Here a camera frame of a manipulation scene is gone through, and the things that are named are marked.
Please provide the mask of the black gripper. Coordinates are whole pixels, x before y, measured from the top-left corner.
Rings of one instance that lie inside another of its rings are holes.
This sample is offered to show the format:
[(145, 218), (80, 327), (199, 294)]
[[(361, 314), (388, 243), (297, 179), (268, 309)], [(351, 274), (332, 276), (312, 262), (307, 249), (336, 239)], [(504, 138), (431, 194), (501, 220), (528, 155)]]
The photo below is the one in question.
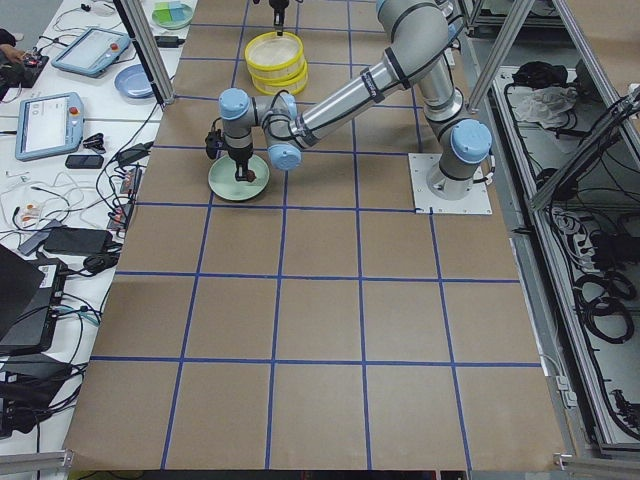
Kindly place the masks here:
[(273, 23), (283, 25), (285, 21), (288, 0), (269, 0), (269, 5), (273, 9)]
[(236, 149), (229, 148), (228, 149), (229, 157), (235, 162), (235, 180), (238, 181), (238, 176), (243, 173), (251, 170), (249, 168), (249, 160), (251, 159), (253, 153), (249, 147)]

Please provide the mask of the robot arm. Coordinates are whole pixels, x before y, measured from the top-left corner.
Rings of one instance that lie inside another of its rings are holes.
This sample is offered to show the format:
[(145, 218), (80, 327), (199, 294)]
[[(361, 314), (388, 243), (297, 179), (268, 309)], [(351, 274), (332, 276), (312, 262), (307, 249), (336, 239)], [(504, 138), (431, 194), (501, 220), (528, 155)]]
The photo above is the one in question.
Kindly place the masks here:
[(207, 150), (227, 151), (242, 181), (254, 152), (252, 131), (261, 128), (272, 165), (291, 170), (301, 163), (303, 150), (394, 92), (417, 87), (424, 115), (442, 148), (437, 186), (471, 182), (489, 154), (492, 137), (483, 123), (469, 117), (449, 74), (445, 51), (455, 37), (451, 24), (435, 1), (379, 1), (376, 13), (390, 41), (377, 64), (304, 112), (297, 111), (286, 93), (251, 97), (242, 89), (223, 91), (220, 117), (206, 138)]

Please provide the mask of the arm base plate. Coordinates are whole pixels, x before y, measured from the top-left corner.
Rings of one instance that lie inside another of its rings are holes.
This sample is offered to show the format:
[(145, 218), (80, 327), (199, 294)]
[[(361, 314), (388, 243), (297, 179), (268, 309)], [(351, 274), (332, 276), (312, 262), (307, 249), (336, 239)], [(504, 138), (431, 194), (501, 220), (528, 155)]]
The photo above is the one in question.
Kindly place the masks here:
[(440, 171), (440, 154), (410, 153), (409, 173), (414, 212), (435, 215), (484, 215), (493, 213), (482, 168), (471, 179), (458, 181)]

